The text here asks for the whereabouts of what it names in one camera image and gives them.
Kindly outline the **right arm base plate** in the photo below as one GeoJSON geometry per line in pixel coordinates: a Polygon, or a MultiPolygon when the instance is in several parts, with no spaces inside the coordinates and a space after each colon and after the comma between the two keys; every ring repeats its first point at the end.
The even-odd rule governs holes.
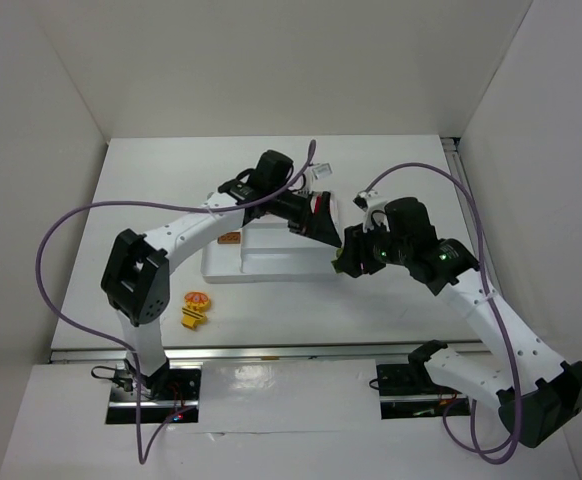
{"type": "Polygon", "coordinates": [[[377,364],[368,386],[379,395],[383,420],[470,415],[465,395],[420,380],[407,363],[377,364]]]}

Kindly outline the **green lego piece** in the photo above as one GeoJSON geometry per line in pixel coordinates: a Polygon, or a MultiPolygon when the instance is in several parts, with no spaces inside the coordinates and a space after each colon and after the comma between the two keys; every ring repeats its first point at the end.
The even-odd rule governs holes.
{"type": "Polygon", "coordinates": [[[335,252],[335,258],[331,261],[331,264],[333,266],[334,271],[339,274],[342,273],[343,270],[341,268],[340,265],[340,257],[342,255],[343,249],[342,248],[338,248],[335,252]]]}

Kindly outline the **brown lego plate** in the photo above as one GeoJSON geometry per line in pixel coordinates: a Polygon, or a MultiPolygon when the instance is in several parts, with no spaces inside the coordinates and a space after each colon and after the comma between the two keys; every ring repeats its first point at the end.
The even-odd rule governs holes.
{"type": "Polygon", "coordinates": [[[241,232],[233,231],[223,234],[218,237],[217,243],[219,245],[239,245],[241,243],[241,232]]]}

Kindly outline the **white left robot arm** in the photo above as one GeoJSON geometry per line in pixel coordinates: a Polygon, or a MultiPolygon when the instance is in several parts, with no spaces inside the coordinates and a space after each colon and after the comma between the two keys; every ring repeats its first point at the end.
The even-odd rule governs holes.
{"type": "Polygon", "coordinates": [[[164,226],[143,233],[126,229],[115,238],[101,288],[122,325],[125,365],[150,393],[167,382],[160,317],[170,301],[170,276],[189,257],[266,215],[284,220],[295,235],[341,247],[334,194],[293,189],[292,172],[289,157],[267,150],[200,207],[164,226]]]}

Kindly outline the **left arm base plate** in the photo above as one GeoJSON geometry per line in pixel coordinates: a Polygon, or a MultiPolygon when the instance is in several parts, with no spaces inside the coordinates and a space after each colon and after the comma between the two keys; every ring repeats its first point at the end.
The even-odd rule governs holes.
{"type": "Polygon", "coordinates": [[[137,398],[141,400],[141,424],[158,425],[167,418],[175,424],[193,424],[199,420],[200,366],[176,366],[169,371],[162,386],[155,391],[142,388],[140,396],[135,379],[124,368],[98,365],[90,374],[110,386],[107,425],[135,424],[137,398]]]}

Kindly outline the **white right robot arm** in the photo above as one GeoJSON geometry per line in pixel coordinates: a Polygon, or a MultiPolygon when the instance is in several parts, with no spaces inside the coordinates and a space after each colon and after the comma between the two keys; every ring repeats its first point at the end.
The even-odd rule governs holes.
{"type": "Polygon", "coordinates": [[[548,346],[495,290],[461,242],[438,238],[423,203],[413,197],[387,201],[374,191],[358,194],[354,202],[364,217],[345,229],[335,269],[358,278],[388,265],[406,268],[509,368],[483,367],[432,340],[408,356],[421,383],[448,387],[485,404],[528,448],[581,412],[582,361],[568,362],[548,346]]]}

